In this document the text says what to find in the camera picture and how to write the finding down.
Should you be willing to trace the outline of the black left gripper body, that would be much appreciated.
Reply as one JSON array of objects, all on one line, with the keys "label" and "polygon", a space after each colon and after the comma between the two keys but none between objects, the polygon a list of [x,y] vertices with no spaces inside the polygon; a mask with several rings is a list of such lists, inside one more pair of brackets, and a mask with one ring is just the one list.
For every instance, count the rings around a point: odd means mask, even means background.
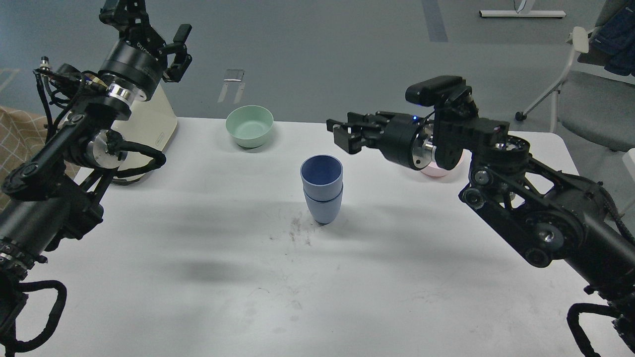
[{"label": "black left gripper body", "polygon": [[140,90],[141,100],[151,100],[165,70],[165,60],[157,52],[164,45],[165,40],[150,25],[120,30],[98,74],[124,79]]}]

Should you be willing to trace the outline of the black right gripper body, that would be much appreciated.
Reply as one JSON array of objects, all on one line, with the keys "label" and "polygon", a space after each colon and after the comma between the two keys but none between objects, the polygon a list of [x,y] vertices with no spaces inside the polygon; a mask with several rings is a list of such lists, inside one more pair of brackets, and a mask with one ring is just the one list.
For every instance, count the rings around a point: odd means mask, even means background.
[{"label": "black right gripper body", "polygon": [[376,113],[371,119],[380,127],[374,148],[386,160],[413,170],[431,164],[433,145],[427,119],[404,113]]}]

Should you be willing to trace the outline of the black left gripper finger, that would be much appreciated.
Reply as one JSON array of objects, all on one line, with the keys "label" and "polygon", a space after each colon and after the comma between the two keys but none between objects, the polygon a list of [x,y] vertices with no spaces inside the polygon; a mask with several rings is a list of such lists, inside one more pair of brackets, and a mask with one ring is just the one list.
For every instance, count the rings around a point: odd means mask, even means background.
[{"label": "black left gripper finger", "polygon": [[172,63],[162,75],[163,81],[166,83],[179,83],[192,63],[192,56],[189,55],[186,46],[186,40],[191,30],[190,23],[182,23],[173,36],[173,42],[160,48],[160,55],[175,55]]},{"label": "black left gripper finger", "polygon": [[117,29],[123,41],[142,45],[150,42],[151,25],[144,0],[107,0],[99,20]]}]

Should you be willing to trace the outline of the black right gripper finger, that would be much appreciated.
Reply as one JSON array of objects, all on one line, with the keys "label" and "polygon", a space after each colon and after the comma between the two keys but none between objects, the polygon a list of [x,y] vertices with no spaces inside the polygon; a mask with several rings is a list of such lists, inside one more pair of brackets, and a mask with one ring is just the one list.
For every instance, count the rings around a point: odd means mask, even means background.
[{"label": "black right gripper finger", "polygon": [[345,120],[345,122],[328,119],[326,121],[326,129],[329,132],[334,132],[336,129],[343,129],[351,134],[379,135],[384,131],[391,119],[392,116],[384,112],[367,115],[349,112],[347,113],[347,120]]},{"label": "black right gripper finger", "polygon": [[363,147],[377,149],[380,130],[363,126],[334,126],[335,145],[348,154],[357,154]]}]

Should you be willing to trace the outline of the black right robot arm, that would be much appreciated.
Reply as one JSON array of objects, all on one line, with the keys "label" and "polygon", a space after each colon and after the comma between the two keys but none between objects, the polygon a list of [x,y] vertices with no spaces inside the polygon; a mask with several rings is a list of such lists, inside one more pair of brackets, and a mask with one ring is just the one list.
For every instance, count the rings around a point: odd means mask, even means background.
[{"label": "black right robot arm", "polygon": [[603,187],[556,171],[533,158],[530,144],[508,132],[508,122],[479,116],[472,89],[462,77],[442,75],[413,84],[405,99],[432,107],[426,118],[394,112],[329,119],[335,144],[349,154],[363,147],[413,170],[436,163],[454,169],[471,153],[469,183],[459,199],[494,229],[531,266],[564,260],[606,305],[574,303],[567,323],[585,357],[597,353],[581,328],[583,313],[613,318],[622,341],[634,348],[634,237],[619,219]]}]

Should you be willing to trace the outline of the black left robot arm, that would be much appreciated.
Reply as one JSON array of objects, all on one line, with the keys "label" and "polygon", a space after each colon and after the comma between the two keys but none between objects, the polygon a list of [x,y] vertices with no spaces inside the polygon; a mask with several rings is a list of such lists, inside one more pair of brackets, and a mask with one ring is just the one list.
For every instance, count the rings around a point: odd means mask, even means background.
[{"label": "black left robot arm", "polygon": [[[178,83],[192,62],[183,23],[167,43],[150,25],[143,0],[108,0],[100,21],[119,38],[97,72],[64,64],[52,71],[47,57],[34,70],[46,113],[45,144],[7,174],[9,197],[1,213],[1,345],[5,356],[41,347],[55,332],[66,305],[56,280],[26,282],[35,264],[48,260],[62,239],[80,240],[103,221],[100,201],[114,179],[159,169],[159,149],[125,140],[112,126],[129,120],[136,101],[152,99],[160,81]],[[42,332],[16,338],[16,320],[29,293],[52,289],[57,298]]]}]

